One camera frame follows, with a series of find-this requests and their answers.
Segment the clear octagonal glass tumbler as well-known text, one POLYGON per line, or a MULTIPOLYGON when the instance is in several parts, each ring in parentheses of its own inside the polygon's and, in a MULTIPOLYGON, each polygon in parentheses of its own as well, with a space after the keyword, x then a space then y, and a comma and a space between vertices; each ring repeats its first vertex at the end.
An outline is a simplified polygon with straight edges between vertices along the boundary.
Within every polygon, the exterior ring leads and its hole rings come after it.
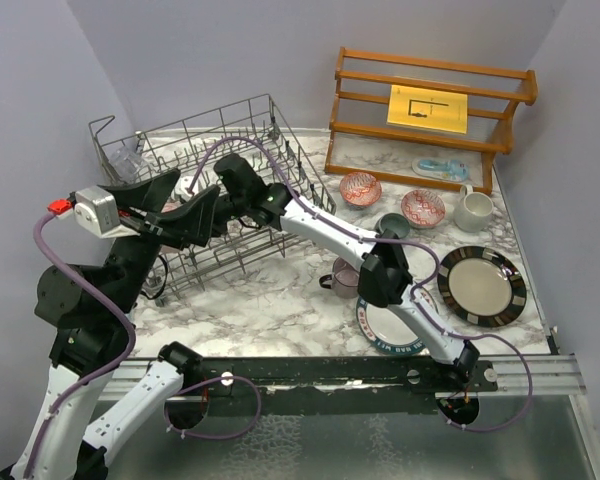
POLYGON ((124 183, 135 183, 140 171, 146 165, 145 160, 138 153, 126 146, 119 147, 111 155, 109 162, 124 183))

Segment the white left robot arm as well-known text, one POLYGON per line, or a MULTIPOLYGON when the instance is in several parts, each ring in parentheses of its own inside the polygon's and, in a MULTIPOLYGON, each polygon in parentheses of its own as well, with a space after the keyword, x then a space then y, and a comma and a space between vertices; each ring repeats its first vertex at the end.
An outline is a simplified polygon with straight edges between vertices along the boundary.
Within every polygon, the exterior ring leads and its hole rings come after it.
POLYGON ((44 400, 19 459, 3 479, 103 479, 119 448, 170 396, 201 389, 202 358, 180 343, 163 347, 139 386, 101 418, 92 414, 115 370, 136 342, 130 313, 164 247, 205 245, 217 186, 174 210, 166 203, 180 178, 172 169, 126 186, 92 186, 52 202, 48 220, 72 216, 112 246, 99 266, 67 264, 41 235, 34 240, 50 266, 37 285, 37 317, 56 337, 44 400))

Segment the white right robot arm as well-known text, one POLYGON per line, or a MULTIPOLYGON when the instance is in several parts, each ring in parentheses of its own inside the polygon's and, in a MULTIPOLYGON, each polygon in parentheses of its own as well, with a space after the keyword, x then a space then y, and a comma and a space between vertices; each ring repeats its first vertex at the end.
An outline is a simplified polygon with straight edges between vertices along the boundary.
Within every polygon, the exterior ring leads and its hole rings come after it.
POLYGON ((440 365, 439 378, 447 389, 461 391, 474 381, 479 350, 444 325, 414 285, 395 233, 378 236, 311 205, 283 183, 267 184, 237 154, 221 158, 214 172, 227 192, 220 204, 227 211, 217 214, 217 221, 248 218, 259 227, 297 235, 331 251, 359 273, 362 299, 388 309, 424 343, 440 365))

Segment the pink mug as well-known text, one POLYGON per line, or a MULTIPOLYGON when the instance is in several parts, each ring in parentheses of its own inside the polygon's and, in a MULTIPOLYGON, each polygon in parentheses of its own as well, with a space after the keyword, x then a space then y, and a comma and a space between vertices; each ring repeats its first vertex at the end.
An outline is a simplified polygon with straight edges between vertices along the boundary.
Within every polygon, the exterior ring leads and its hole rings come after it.
POLYGON ((163 212, 177 209, 191 200, 199 192, 199 182, 192 175, 181 176, 176 183, 169 199, 162 208, 163 212))

